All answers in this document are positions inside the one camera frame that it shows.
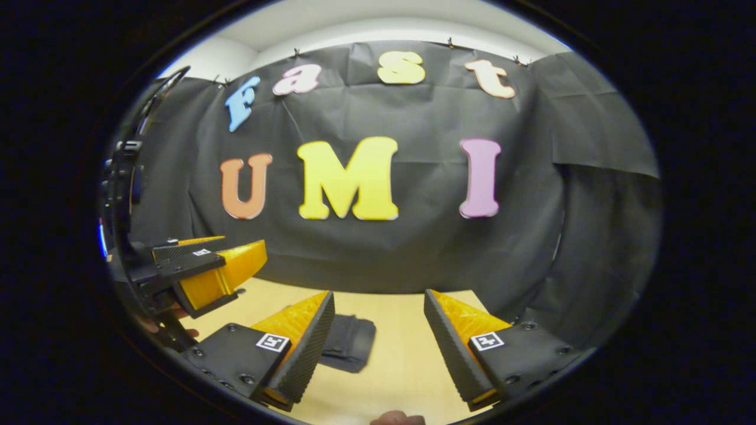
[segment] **black rubber pad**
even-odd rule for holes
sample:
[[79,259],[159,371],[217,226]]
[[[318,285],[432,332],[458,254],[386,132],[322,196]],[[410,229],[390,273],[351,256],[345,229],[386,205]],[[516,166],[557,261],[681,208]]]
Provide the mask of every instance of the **black rubber pad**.
[[266,398],[266,403],[285,411],[291,411],[292,405],[302,400],[302,394],[305,393],[307,385],[310,384],[315,366],[318,365],[335,314],[333,292],[329,291],[318,312],[310,321],[310,325],[307,326],[299,345],[280,369],[276,371],[268,384],[269,388],[284,396],[288,403],[282,405],[270,398]]
[[171,245],[169,247],[159,247],[152,250],[153,258],[155,262],[160,262],[165,259],[174,259],[179,256],[186,256],[191,253],[195,253],[201,250],[208,250],[210,252],[220,251],[226,249],[226,239],[212,239],[204,242],[197,242],[195,244],[186,245]]
[[441,304],[430,290],[426,290],[423,310],[462,400],[470,403],[475,397],[493,389],[491,381],[470,355],[451,321],[446,317]]
[[367,365],[375,336],[372,321],[336,315],[318,363],[356,374]]

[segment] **hand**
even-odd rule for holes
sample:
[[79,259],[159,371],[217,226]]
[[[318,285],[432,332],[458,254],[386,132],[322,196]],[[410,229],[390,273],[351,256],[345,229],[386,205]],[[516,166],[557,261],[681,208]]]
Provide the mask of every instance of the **hand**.
[[392,410],[372,420],[370,425],[425,425],[425,418],[418,414],[407,416],[403,411]]
[[[176,315],[176,318],[182,319],[189,316],[189,313],[187,313],[177,302],[174,302],[171,308],[173,309],[173,314]],[[144,319],[141,316],[137,316],[137,320],[139,321],[139,323],[141,323],[144,329],[147,330],[147,332],[157,333],[158,330],[160,330],[160,328],[157,327],[157,324],[150,320]],[[197,329],[187,329],[187,333],[189,333],[189,336],[192,338],[197,338],[200,335],[200,332],[197,331]]]

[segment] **finger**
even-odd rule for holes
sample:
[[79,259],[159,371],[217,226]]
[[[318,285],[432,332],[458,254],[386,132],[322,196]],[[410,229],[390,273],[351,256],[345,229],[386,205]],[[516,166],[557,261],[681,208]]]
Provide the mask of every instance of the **finger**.
[[185,318],[189,316],[189,313],[184,309],[174,309],[173,314],[176,315],[176,318]]
[[403,411],[392,410],[380,415],[378,419],[372,420],[370,425],[401,425],[406,418],[407,415]]
[[139,324],[141,324],[142,327],[147,330],[147,332],[157,333],[157,331],[160,330],[152,321],[147,320],[146,318],[143,318],[141,316],[136,316],[136,318],[137,321],[139,321]]
[[425,417],[418,414],[407,416],[402,425],[425,425]]

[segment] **foam letter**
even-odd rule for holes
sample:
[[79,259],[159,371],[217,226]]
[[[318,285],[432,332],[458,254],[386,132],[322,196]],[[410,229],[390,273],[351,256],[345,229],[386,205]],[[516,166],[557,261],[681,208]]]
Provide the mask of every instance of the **foam letter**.
[[320,65],[309,64],[292,68],[283,73],[283,79],[273,86],[273,94],[283,96],[291,92],[307,93],[318,87],[320,73]]
[[515,91],[508,85],[502,85],[499,76],[507,76],[507,72],[502,68],[496,68],[487,60],[476,60],[465,64],[465,68],[475,71],[478,77],[478,84],[484,92],[497,98],[514,98]]
[[248,106],[255,101],[253,87],[257,86],[258,83],[260,83],[260,77],[250,78],[226,100],[228,112],[231,114],[231,124],[228,125],[229,132],[236,130],[252,113]]
[[425,79],[423,59],[413,51],[387,51],[378,58],[378,77],[386,84],[415,84]]
[[323,204],[325,192],[333,211],[343,219],[359,189],[352,209],[358,219],[396,219],[399,208],[391,201],[391,157],[397,149],[396,141],[391,138],[365,138],[344,169],[327,142],[302,145],[296,152],[305,162],[305,202],[299,214],[305,219],[327,218],[328,207]]
[[466,138],[460,142],[467,153],[467,199],[460,205],[460,214],[466,219],[492,217],[499,211],[494,200],[496,156],[501,146],[484,138]]
[[265,174],[273,157],[257,154],[249,157],[248,162],[252,167],[252,193],[247,202],[239,200],[239,170],[244,166],[244,161],[228,160],[221,164],[223,208],[235,219],[254,219],[265,205]]

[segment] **ceiling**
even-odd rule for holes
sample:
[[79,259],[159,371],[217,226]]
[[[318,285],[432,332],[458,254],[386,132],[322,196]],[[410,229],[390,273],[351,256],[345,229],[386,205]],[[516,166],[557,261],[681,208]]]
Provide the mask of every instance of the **ceiling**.
[[284,0],[217,33],[260,52],[329,26],[382,17],[417,17],[462,23],[530,45],[545,54],[568,51],[537,27],[480,0]]

